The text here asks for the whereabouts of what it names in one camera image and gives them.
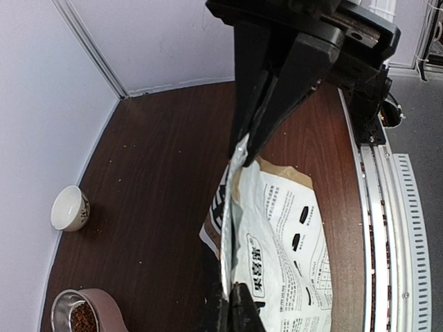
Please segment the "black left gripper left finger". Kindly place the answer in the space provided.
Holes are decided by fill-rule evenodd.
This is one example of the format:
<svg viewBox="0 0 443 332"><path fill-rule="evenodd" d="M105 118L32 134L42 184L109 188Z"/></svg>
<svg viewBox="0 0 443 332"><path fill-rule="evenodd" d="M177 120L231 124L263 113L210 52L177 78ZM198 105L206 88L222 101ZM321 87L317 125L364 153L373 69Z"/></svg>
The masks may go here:
<svg viewBox="0 0 443 332"><path fill-rule="evenodd" d="M227 332L229 303L223 297L222 283L214 283L205 295L201 317L195 327L198 332Z"/></svg>

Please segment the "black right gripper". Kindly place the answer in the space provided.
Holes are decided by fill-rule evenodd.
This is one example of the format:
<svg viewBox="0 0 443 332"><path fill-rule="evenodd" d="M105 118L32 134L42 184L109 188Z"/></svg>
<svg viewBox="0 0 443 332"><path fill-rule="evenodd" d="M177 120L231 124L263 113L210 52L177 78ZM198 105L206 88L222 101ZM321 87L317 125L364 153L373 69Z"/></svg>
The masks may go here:
<svg viewBox="0 0 443 332"><path fill-rule="evenodd" d="M248 138L248 167L322 80L367 84L395 54L400 29L351 1L207 1L234 28L229 158Z"/></svg>

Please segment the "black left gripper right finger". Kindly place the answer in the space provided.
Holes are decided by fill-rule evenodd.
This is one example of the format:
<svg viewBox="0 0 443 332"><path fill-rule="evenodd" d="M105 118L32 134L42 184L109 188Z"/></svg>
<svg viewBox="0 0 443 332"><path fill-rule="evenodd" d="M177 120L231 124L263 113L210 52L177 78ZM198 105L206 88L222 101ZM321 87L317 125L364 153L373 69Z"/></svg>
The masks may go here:
<svg viewBox="0 0 443 332"><path fill-rule="evenodd" d="M245 283L235 283L230 294L228 312L228 331L259 332L265 331L260 319L260 311L265 302L255 302Z"/></svg>

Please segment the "pet food bag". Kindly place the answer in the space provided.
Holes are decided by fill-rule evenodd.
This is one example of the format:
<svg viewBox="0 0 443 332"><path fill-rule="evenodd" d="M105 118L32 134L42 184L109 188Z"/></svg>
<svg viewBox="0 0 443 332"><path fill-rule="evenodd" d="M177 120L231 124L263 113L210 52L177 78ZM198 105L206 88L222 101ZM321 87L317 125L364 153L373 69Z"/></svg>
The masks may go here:
<svg viewBox="0 0 443 332"><path fill-rule="evenodd" d="M235 283L265 302L265 331L329 331L332 281L323 222L309 176L236 146L199 236L210 251L211 285L230 304Z"/></svg>

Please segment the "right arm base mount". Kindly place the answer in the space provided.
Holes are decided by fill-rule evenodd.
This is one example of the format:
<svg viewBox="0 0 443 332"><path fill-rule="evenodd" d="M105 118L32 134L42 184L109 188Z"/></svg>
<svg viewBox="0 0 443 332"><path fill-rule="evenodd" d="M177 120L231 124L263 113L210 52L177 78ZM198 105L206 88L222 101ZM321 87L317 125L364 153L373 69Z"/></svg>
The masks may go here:
<svg viewBox="0 0 443 332"><path fill-rule="evenodd" d="M349 113L358 147L386 144L385 128L398 127L405 116L400 103L390 92L389 67L368 80L358 82L351 92Z"/></svg>

